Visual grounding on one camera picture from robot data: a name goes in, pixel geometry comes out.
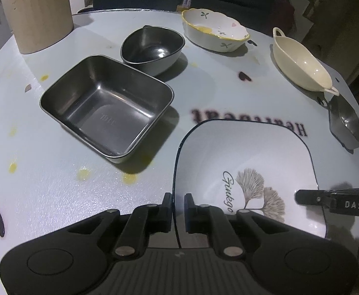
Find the floral scalloped ceramic bowl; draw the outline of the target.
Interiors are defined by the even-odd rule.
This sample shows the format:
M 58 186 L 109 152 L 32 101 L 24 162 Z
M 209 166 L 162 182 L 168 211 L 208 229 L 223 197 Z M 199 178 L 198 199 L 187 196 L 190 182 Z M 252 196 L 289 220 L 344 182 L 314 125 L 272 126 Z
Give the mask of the floral scalloped ceramic bowl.
M 236 19 L 209 9 L 186 9 L 181 12 L 185 36 L 209 51 L 230 53 L 249 38 L 248 30 Z

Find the large rectangular steel tray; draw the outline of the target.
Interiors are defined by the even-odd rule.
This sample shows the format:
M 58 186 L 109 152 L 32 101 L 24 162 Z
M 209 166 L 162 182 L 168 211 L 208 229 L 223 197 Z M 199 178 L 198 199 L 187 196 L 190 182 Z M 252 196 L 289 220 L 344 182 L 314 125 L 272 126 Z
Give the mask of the large rectangular steel tray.
M 53 83 L 41 109 L 110 162 L 133 154 L 174 99 L 164 82 L 104 55 L 81 60 Z

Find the heart-shaped steel bowl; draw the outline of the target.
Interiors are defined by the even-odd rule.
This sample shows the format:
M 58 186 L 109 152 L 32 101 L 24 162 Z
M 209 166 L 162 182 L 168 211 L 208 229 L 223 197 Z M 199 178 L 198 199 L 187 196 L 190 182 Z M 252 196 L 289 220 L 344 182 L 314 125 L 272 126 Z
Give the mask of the heart-shaped steel bowl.
M 184 46 L 177 31 L 145 25 L 125 38 L 120 56 L 127 65 L 155 77 L 178 60 Z

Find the cream two-handled ceramic bowl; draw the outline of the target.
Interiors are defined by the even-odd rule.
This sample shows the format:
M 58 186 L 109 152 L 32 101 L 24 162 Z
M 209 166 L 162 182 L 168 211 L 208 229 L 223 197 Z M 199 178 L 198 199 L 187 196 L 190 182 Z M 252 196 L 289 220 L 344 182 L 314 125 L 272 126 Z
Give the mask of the cream two-handled ceramic bowl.
M 282 73 L 299 87 L 340 95 L 324 66 L 304 45 L 287 37 L 278 27 L 273 28 L 273 56 Z

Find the small rectangular steel tray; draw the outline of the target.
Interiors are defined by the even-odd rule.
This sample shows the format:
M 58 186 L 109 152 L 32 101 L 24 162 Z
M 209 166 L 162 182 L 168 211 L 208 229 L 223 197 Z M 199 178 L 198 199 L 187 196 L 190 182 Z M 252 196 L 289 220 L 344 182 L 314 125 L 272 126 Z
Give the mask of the small rectangular steel tray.
M 346 150 L 359 148 L 359 117 L 342 95 L 329 101 L 329 129 Z

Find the white square ginkgo plate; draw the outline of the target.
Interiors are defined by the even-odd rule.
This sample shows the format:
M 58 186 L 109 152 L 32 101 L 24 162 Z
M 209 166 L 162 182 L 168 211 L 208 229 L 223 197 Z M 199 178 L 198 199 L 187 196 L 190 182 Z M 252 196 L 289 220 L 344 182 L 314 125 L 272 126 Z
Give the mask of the white square ginkgo plate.
M 300 189 L 316 190 L 317 178 L 306 144 L 293 131 L 267 123 L 207 120 L 180 143 L 173 194 L 179 243 L 208 246 L 206 236 L 185 230 L 184 196 L 225 214 L 249 209 L 268 218 L 326 237 L 321 207 L 295 201 Z

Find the beige cylindrical container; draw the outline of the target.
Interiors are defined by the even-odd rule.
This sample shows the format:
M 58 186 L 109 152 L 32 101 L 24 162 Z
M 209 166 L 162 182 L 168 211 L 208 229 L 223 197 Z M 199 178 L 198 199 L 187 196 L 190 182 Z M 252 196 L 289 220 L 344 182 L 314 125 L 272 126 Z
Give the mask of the beige cylindrical container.
M 74 29 L 69 0 L 5 0 L 4 11 L 21 54 L 46 49 Z

